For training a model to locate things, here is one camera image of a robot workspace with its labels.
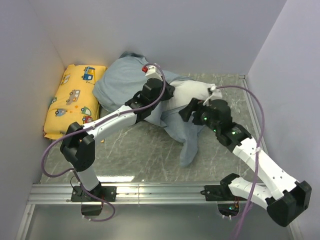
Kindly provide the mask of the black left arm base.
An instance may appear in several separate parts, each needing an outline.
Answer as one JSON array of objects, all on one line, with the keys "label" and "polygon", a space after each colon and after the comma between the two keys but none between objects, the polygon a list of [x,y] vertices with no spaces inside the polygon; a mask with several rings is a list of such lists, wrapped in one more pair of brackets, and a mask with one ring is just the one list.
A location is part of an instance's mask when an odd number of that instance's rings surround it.
[{"label": "black left arm base", "polygon": [[81,186],[74,186],[70,201],[81,204],[81,214],[85,217],[97,217],[102,213],[106,204],[115,202],[117,194],[116,186],[102,186],[100,189],[87,193]]}]

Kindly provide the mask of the white pillow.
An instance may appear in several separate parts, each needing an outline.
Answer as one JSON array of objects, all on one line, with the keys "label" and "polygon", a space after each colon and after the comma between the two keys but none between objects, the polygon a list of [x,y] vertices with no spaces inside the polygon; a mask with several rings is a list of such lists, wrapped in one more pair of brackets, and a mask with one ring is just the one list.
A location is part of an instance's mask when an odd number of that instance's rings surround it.
[{"label": "white pillow", "polygon": [[162,109],[170,111],[189,104],[192,98],[205,100],[208,96],[208,88],[214,83],[205,83],[195,80],[174,80],[170,83],[175,87],[174,96],[170,100],[162,102]]}]

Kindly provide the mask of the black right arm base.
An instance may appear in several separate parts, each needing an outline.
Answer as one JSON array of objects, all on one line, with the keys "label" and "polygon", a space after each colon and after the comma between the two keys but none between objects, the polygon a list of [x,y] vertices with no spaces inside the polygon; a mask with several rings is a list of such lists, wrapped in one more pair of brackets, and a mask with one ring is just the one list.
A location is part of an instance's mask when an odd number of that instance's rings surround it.
[{"label": "black right arm base", "polygon": [[205,185],[200,191],[206,202],[217,202],[218,213],[222,218],[240,217],[240,201],[246,201],[245,198],[233,195],[221,185]]}]

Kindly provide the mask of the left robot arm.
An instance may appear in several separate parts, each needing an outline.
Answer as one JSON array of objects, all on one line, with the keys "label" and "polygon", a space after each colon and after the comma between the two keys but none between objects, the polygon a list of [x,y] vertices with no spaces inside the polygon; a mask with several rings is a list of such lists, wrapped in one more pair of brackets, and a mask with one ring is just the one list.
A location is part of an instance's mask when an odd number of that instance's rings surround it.
[{"label": "left robot arm", "polygon": [[150,78],[133,98],[114,112],[96,121],[79,125],[72,123],[60,146],[60,152],[73,166],[76,176],[83,185],[83,195],[89,201],[102,196],[102,185],[95,173],[96,143],[122,128],[133,126],[146,118],[162,101],[174,96],[175,87],[157,78]]}]

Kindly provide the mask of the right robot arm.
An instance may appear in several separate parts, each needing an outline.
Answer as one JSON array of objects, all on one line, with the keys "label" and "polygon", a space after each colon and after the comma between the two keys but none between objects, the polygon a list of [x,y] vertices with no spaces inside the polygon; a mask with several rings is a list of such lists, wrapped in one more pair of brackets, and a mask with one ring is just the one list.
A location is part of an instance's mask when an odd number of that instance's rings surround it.
[{"label": "right robot arm", "polygon": [[225,100],[205,103],[192,98],[179,111],[182,120],[198,126],[207,126],[218,142],[250,169],[257,172],[263,186],[254,185],[238,174],[232,173],[220,181],[220,194],[226,200],[241,197],[264,208],[279,226],[287,227],[301,215],[310,203],[312,187],[286,173],[260,147],[242,125],[233,121],[231,109]]}]

